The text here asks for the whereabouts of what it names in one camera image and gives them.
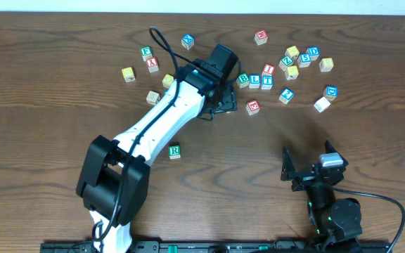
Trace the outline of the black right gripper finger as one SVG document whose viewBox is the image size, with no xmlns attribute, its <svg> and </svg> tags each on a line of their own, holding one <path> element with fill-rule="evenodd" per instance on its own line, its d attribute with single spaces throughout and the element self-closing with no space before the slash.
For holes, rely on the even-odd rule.
<svg viewBox="0 0 405 253">
<path fill-rule="evenodd" d="M 281 170 L 281 180 L 282 181 L 291 181 L 296 176 L 296 170 L 293 164 L 293 161 L 290 157 L 290 152 L 284 146 L 283 147 L 283 164 Z"/>
<path fill-rule="evenodd" d="M 336 153 L 337 150 L 333 147 L 332 143 L 329 140 L 326 140 L 324 143 L 326 154 Z"/>
</svg>

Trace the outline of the green R block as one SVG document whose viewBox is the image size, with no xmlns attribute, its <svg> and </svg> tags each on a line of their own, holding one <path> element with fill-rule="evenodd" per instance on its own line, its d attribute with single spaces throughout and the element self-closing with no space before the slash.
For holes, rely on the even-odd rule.
<svg viewBox="0 0 405 253">
<path fill-rule="evenodd" d="M 180 148 L 179 145 L 171 145 L 171 146 L 169 146 L 169 158 L 171 160 L 181 158 L 181 148 Z"/>
</svg>

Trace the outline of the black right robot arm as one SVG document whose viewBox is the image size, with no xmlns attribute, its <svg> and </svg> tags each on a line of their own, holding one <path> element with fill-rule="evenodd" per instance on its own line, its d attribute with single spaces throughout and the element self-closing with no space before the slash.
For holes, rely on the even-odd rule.
<svg viewBox="0 0 405 253">
<path fill-rule="evenodd" d="M 318 248 L 356 238 L 362 234 L 361 206 L 354 198 L 338 199 L 333 186 L 344 179 L 348 161 L 329 141 L 325 153 L 309 171 L 297 171 L 289 150 L 283 148 L 281 180 L 292 183 L 293 192 L 307 194 L 309 220 L 317 230 L 314 244 Z"/>
</svg>

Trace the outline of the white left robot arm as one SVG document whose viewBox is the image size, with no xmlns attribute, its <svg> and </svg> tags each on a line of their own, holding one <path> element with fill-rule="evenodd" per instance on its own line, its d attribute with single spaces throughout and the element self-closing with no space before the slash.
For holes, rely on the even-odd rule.
<svg viewBox="0 0 405 253">
<path fill-rule="evenodd" d="M 223 102 L 236 63 L 197 59 L 180 67 L 179 78 L 139 122 L 112 140 L 98 136 L 91 142 L 76 193 L 94 220 L 97 252 L 130 248 L 130 223 L 146 200 L 150 167 L 176 132 L 201 114 L 236 109 L 236 100 Z"/>
</svg>

